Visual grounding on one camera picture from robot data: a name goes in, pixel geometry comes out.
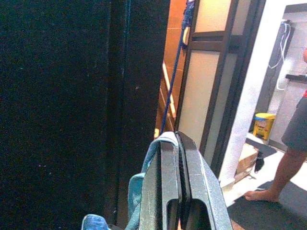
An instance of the white tile floor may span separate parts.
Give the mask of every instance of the white tile floor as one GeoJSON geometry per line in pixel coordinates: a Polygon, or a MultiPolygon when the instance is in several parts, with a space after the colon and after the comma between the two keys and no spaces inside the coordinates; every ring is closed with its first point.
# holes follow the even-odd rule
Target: white tile floor
{"type": "MultiPolygon", "coordinates": [[[[249,176],[234,184],[231,190],[224,192],[227,207],[231,206],[234,201],[240,198],[245,192],[256,190],[260,185],[272,181],[283,154],[283,152],[277,151],[277,153],[264,158],[264,166],[258,173],[254,173],[253,170],[249,176]]],[[[307,191],[306,176],[307,163],[305,162],[300,171],[291,179],[291,182],[307,191]]]]}

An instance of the yellow container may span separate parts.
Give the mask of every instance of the yellow container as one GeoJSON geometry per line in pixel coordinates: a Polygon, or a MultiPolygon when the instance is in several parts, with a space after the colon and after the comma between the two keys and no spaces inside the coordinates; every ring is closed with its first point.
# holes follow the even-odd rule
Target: yellow container
{"type": "Polygon", "coordinates": [[[275,117],[276,116],[274,114],[256,114],[253,133],[254,136],[261,136],[264,140],[267,140],[269,138],[275,117]]]}

